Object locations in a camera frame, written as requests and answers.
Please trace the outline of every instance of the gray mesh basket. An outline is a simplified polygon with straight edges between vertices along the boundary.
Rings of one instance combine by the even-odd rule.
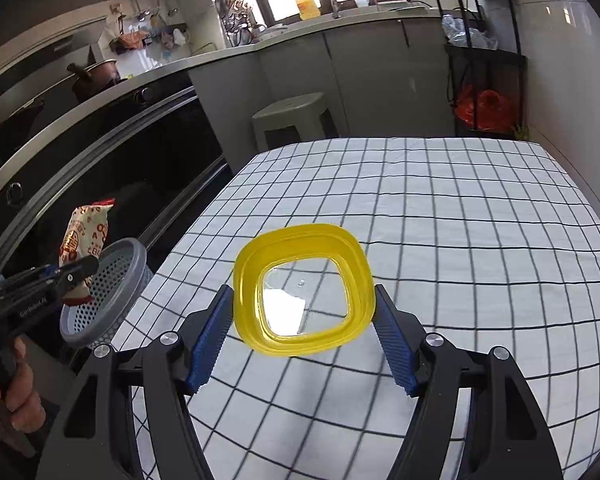
[[[62,338],[78,348],[110,343],[152,277],[144,245],[134,238],[112,243],[102,251],[98,272],[89,287],[93,299],[62,307]]]

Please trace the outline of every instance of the white tablecloth with black grid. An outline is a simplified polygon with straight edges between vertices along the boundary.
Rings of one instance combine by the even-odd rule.
[[[487,139],[333,139],[256,156],[196,220],[113,339],[146,345],[232,283],[258,234],[328,222],[360,242],[397,307],[456,346],[509,348],[576,479],[600,449],[600,220],[536,144]],[[271,286],[307,299],[304,330],[346,311],[332,265],[305,260]],[[384,479],[413,413],[370,326],[301,358],[251,351],[230,330],[209,384],[188,403],[216,480]],[[455,478],[468,390],[442,478]],[[142,468],[159,478],[142,389]]]

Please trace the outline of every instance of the snack bag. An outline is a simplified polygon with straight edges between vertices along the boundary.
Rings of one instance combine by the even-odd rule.
[[[58,264],[60,267],[92,254],[100,257],[104,240],[107,238],[109,223],[107,213],[113,207],[114,199],[94,202],[74,209],[60,245]],[[89,303],[93,298],[89,294],[91,277],[83,280],[64,295],[62,300],[69,306]]]

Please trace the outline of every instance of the brown pot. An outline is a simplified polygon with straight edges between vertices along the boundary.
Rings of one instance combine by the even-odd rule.
[[[78,76],[71,90],[81,103],[120,82],[115,59],[107,59],[87,68],[71,63],[66,69]]]

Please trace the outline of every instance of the plastic container lid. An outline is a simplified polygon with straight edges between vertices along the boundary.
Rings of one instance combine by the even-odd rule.
[[[263,279],[273,267],[306,258],[328,258],[340,273],[347,298],[344,320],[327,330],[283,336],[270,329],[264,310]],[[358,241],[342,227],[306,224],[285,227],[246,244],[234,266],[234,321],[242,340],[270,356],[325,351],[356,338],[376,309],[373,278]]]

